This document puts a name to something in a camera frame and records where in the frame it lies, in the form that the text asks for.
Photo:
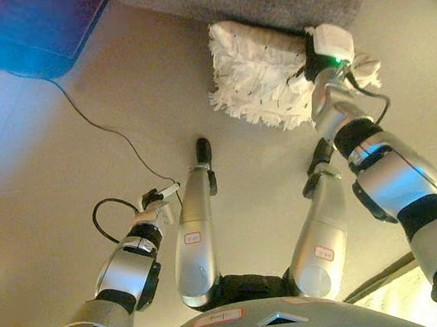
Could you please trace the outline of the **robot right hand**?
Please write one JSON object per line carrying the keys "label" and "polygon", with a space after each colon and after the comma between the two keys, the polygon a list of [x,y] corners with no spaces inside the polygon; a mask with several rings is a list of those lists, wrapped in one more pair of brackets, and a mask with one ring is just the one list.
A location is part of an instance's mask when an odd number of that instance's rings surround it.
{"label": "robot right hand", "polygon": [[306,28],[305,37],[306,63],[303,74],[307,81],[315,82],[325,68],[339,68],[353,63],[354,41],[347,30],[323,23]]}

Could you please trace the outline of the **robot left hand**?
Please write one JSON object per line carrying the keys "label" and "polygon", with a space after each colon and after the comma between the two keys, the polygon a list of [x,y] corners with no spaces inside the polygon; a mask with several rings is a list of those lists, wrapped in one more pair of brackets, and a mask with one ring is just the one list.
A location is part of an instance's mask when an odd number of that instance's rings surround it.
{"label": "robot left hand", "polygon": [[173,183],[167,188],[152,190],[145,193],[141,198],[141,212],[139,216],[144,221],[151,221],[154,224],[174,224],[174,214],[169,198],[178,193],[179,183]]}

